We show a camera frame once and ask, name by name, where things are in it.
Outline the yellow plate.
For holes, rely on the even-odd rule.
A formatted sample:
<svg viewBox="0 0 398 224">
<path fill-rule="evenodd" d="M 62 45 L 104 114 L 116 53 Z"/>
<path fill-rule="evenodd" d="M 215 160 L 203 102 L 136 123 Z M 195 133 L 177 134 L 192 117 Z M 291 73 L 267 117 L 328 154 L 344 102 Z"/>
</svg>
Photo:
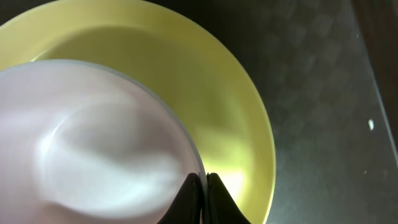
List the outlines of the yellow plate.
<svg viewBox="0 0 398 224">
<path fill-rule="evenodd" d="M 266 222 L 275 188 L 271 123 L 243 66 L 207 30 L 133 0 L 54 1 L 1 25 L 1 68 L 55 58 L 101 64 L 149 87 L 244 216 Z"/>
</svg>

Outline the pink small plate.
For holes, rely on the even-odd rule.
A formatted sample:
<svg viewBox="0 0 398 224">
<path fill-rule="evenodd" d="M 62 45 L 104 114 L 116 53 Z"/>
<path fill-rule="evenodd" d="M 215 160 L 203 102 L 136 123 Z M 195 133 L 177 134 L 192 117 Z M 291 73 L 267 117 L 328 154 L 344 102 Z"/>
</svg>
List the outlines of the pink small plate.
<svg viewBox="0 0 398 224">
<path fill-rule="evenodd" d="M 197 148 L 144 85 L 77 60 L 1 72 L 2 223 L 157 223 Z"/>
</svg>

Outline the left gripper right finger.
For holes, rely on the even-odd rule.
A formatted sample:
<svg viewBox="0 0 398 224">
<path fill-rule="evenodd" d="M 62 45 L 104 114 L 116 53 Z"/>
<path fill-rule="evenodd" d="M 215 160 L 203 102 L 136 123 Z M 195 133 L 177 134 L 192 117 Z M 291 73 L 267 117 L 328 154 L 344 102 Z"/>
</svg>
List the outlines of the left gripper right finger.
<svg viewBox="0 0 398 224">
<path fill-rule="evenodd" d="M 250 224 L 242 214 L 221 178 L 216 173 L 206 175 L 208 182 L 208 214 L 211 224 Z"/>
</svg>

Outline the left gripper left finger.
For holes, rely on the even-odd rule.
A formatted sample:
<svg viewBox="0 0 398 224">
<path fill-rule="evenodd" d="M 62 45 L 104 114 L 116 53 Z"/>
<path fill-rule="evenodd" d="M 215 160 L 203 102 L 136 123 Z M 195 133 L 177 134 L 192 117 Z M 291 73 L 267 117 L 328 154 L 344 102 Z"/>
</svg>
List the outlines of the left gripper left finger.
<svg viewBox="0 0 398 224">
<path fill-rule="evenodd" d="M 200 224 L 200 219 L 201 182 L 196 173 L 190 173 L 158 224 Z"/>
</svg>

